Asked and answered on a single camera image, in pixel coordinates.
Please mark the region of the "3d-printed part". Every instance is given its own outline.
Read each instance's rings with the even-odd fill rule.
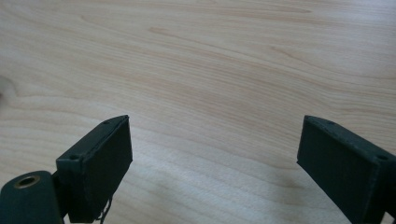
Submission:
[[[0,223],[63,223],[49,172],[20,175],[3,186]]]
[[[128,116],[108,119],[56,160],[62,186],[69,186],[71,222],[93,222],[104,211],[132,162]]]
[[[396,157],[326,119],[306,116],[297,163],[352,223],[395,217]]]

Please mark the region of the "light wood surface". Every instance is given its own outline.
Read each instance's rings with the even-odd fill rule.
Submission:
[[[396,153],[395,11],[2,0],[0,184],[54,172],[90,129],[128,114],[134,162],[106,223],[348,223],[295,163],[303,117]]]

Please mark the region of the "wood grain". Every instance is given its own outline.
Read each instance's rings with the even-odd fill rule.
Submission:
[[[0,183],[54,172],[96,124],[128,114],[134,162],[106,223],[348,223],[295,163],[303,117],[396,153],[395,11],[2,0]]]

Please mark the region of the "screw hole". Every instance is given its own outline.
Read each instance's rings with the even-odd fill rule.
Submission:
[[[21,179],[18,181],[15,185],[14,188],[16,189],[25,189],[33,186],[35,183],[37,183],[40,180],[39,175],[30,175],[26,176],[25,178]]]
[[[70,160],[78,160],[78,155],[71,155],[70,157],[69,157],[69,159]]]
[[[379,156],[376,156],[376,157],[379,158],[381,161],[387,161],[388,160],[388,157],[386,157],[386,156],[379,155]]]

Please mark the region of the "wooden table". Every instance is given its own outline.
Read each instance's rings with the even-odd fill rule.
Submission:
[[[128,114],[134,162],[106,223],[348,223],[295,163],[303,118],[396,153],[395,11],[3,0],[0,183],[54,172],[90,129]]]

